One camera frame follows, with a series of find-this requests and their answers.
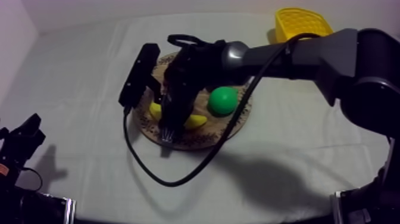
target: yellow basket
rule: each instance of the yellow basket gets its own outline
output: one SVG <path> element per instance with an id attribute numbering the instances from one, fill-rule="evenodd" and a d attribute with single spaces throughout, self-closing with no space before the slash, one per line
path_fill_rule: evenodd
<path id="1" fill-rule="evenodd" d="M 278 42 L 300 33 L 327 36 L 333 33 L 322 15 L 302 8 L 282 8 L 275 13 L 275 35 Z"/>

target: yellow banana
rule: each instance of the yellow banana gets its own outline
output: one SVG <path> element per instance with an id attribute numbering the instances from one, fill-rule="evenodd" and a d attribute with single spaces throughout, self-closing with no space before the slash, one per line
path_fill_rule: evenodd
<path id="1" fill-rule="evenodd" d="M 149 108 L 151 116 L 159 121 L 161 119 L 161 105 L 156 104 L 155 102 L 151 102 Z M 187 130 L 193 130 L 203 126 L 207 122 L 207 117 L 203 115 L 190 115 L 186 120 L 184 127 Z"/>

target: white wall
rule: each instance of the white wall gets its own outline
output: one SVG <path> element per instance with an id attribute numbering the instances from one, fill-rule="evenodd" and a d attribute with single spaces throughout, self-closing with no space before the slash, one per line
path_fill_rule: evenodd
<path id="1" fill-rule="evenodd" d="M 399 0 L 23 0 L 40 31 L 120 17 L 176 13 L 269 13 L 282 7 L 315 10 L 348 27 L 400 34 Z"/>
<path id="2" fill-rule="evenodd" d="M 0 1 L 0 104 L 37 36 L 20 0 Z"/>

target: green ball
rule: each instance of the green ball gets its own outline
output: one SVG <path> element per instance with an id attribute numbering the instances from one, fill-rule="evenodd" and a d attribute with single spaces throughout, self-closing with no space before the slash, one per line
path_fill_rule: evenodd
<path id="1" fill-rule="evenodd" d="M 216 115 L 228 115 L 238 106 L 238 90 L 231 87 L 215 89 L 208 100 L 210 112 Z"/>

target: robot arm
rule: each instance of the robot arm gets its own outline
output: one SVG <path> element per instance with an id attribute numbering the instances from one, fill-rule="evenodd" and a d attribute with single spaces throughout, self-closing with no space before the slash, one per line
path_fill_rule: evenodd
<path id="1" fill-rule="evenodd" d="M 168 40 L 173 39 L 170 42 L 176 44 L 182 37 L 171 35 Z M 283 43 L 256 48 L 248 48 L 242 42 L 223 41 L 177 45 L 182 50 L 165 73 L 170 97 L 164 101 L 161 129 L 179 129 L 191 113 L 197 93 L 204 87 L 243 85 Z M 400 126 L 398 61 L 400 43 L 388 34 L 374 29 L 344 29 L 288 47 L 264 76 L 312 80 L 329 105 L 341 99 L 342 111 L 351 122 L 394 137 Z M 177 111 L 176 108 L 183 113 L 169 116 L 168 111 Z"/>

